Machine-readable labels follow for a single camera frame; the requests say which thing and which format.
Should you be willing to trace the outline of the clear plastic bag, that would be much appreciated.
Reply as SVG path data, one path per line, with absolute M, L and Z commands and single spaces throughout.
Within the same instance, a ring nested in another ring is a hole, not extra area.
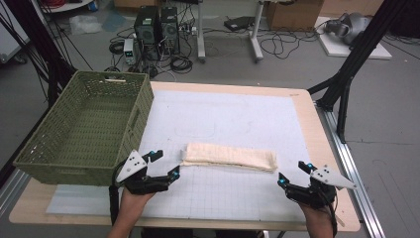
M 94 34 L 102 30 L 102 25 L 94 16 L 79 15 L 71 17 L 69 25 L 73 35 Z

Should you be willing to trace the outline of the brown cardboard box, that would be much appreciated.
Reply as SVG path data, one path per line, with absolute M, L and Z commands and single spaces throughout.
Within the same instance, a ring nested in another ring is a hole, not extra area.
M 325 0 L 289 0 L 270 2 L 266 21 L 271 30 L 285 28 L 290 31 L 310 32 L 321 12 Z

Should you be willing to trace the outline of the white power strip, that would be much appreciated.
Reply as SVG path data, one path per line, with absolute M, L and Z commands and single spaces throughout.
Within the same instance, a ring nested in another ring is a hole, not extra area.
M 178 30 L 186 35 L 197 36 L 198 30 L 195 26 L 192 25 L 181 25 Z

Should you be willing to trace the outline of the large black computer tower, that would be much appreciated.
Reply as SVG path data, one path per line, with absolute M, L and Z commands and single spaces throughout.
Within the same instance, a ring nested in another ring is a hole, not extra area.
M 158 7 L 141 6 L 134 24 L 142 56 L 158 60 L 158 44 L 162 40 Z

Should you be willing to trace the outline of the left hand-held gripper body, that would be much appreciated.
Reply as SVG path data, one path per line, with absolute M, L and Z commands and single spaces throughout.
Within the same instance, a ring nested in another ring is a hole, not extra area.
M 133 150 L 118 175 L 115 182 L 122 183 L 132 194 L 148 194 L 168 190 L 167 175 L 150 177 L 147 175 L 148 163 L 138 151 Z

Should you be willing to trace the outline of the person's left hand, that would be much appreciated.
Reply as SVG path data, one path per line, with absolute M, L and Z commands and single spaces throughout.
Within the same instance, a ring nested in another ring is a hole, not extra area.
M 123 214 L 142 214 L 146 204 L 153 197 L 153 193 L 132 194 L 125 188 L 121 198 L 120 211 Z

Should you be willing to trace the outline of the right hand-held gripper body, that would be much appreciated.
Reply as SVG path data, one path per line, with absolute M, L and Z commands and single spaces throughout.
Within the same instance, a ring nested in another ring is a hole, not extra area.
M 334 202 L 337 189 L 357 188 L 355 183 L 331 170 L 327 165 L 312 172 L 309 179 L 310 183 L 307 187 L 289 182 L 289 190 L 285 192 L 286 197 L 318 209 Z

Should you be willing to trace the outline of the flat black device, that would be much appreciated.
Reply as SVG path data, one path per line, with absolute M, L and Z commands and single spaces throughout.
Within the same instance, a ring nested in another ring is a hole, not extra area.
M 224 26 L 232 32 L 248 29 L 253 24 L 254 18 L 246 16 L 238 17 L 235 19 L 229 19 L 224 22 Z

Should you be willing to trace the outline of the aluminium rail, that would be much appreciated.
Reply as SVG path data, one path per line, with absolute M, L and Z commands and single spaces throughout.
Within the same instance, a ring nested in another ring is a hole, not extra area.
M 333 112 L 325 111 L 317 105 L 315 105 L 315 109 L 317 110 L 327 137 L 331 141 L 331 147 L 333 148 L 333 152 L 338 161 L 339 169 L 357 186 L 356 189 L 351 191 L 351 199 L 356 203 L 356 212 L 362 220 L 362 225 L 367 232 L 368 237 L 386 238 L 369 199 L 367 189 L 365 188 L 365 184 L 356 166 L 351 150 L 347 143 L 343 143 L 340 140 L 340 137 L 336 132 L 338 120 Z

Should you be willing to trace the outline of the person's right hand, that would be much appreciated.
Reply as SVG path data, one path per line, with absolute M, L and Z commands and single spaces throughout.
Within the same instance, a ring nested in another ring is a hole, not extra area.
M 309 228 L 330 227 L 332 225 L 331 215 L 325 209 L 314 209 L 311 206 L 299 203 Z

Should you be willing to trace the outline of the grey rounded machine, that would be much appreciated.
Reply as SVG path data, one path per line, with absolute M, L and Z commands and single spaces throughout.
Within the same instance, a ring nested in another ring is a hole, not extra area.
M 338 19 L 328 20 L 324 31 L 333 33 L 346 45 L 350 45 L 368 27 L 369 23 L 370 18 L 361 13 L 344 13 Z

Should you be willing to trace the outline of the white grid mat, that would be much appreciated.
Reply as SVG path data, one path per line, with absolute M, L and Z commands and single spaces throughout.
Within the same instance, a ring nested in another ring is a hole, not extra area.
M 270 150 L 272 173 L 233 166 L 182 164 L 191 143 Z M 149 164 L 151 177 L 180 167 L 180 178 L 147 204 L 146 218 L 301 221 L 277 178 L 305 186 L 298 164 L 310 160 L 292 97 L 158 90 L 139 148 L 161 150 Z

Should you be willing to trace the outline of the cream towel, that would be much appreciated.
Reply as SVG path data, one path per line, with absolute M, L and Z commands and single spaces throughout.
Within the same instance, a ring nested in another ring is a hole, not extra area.
M 190 143 L 182 152 L 183 166 L 226 166 L 273 173 L 276 153 L 267 150 Z

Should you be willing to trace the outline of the green woven plastic basket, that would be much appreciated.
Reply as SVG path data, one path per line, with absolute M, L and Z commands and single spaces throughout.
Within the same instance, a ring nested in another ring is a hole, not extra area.
M 107 186 L 140 147 L 153 101 L 145 73 L 78 71 L 14 166 L 41 183 Z

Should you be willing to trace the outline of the white desk leg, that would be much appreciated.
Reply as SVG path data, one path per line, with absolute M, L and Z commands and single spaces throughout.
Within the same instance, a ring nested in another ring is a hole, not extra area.
M 197 25 L 197 55 L 200 62 L 205 63 L 206 52 L 203 34 L 203 0 L 197 0 L 198 25 Z
M 258 31 L 260 27 L 262 14 L 263 14 L 263 0 L 258 0 L 254 26 L 253 26 L 253 30 L 250 32 L 250 41 L 251 41 L 253 51 L 255 54 L 255 62 L 259 62 L 260 60 L 263 59 L 263 53 L 260 47 L 260 43 L 258 41 Z

